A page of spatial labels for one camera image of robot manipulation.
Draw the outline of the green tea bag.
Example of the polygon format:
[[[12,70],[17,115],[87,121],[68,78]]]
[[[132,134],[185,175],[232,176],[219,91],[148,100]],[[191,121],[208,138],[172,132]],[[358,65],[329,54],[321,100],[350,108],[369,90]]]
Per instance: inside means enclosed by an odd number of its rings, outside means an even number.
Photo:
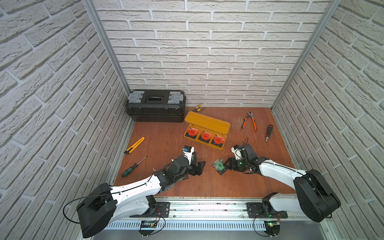
[[[212,166],[220,175],[223,175],[228,170],[228,168],[225,166],[225,162],[221,158],[218,158],[216,161],[214,161]]]

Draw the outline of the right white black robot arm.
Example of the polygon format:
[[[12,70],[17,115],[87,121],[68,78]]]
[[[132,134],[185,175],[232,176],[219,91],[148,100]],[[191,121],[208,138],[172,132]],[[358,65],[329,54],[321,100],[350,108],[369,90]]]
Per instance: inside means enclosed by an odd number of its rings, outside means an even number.
[[[261,212],[265,216],[296,212],[319,223],[332,217],[332,213],[341,207],[340,199],[319,171],[298,170],[258,157],[249,144],[235,145],[231,151],[234,157],[224,163],[228,170],[272,178],[296,191],[295,194],[271,193],[264,197]]]

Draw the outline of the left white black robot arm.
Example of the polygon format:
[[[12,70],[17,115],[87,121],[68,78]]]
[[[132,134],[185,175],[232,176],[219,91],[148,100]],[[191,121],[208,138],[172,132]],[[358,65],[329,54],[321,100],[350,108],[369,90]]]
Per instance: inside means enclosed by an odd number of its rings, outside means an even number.
[[[195,152],[184,152],[141,181],[117,187],[107,183],[97,186],[76,208],[83,238],[98,234],[110,222],[153,215],[157,208],[155,195],[170,190],[189,176],[200,176],[205,164],[197,161]]]

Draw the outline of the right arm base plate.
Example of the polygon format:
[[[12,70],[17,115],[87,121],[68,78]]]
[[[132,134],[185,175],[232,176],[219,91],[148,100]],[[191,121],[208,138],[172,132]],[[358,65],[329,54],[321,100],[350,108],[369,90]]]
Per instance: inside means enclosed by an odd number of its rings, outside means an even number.
[[[275,211],[270,204],[267,203],[246,203],[247,213],[250,219],[257,218],[279,218],[287,219],[288,214],[285,211]]]

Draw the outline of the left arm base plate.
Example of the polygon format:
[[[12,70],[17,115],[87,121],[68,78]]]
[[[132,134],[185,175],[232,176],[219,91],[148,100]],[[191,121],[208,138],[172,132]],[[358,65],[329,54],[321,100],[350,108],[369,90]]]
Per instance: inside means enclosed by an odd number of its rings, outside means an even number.
[[[156,206],[151,206],[144,214],[132,215],[130,218],[168,218],[170,213],[170,202],[157,202]]]

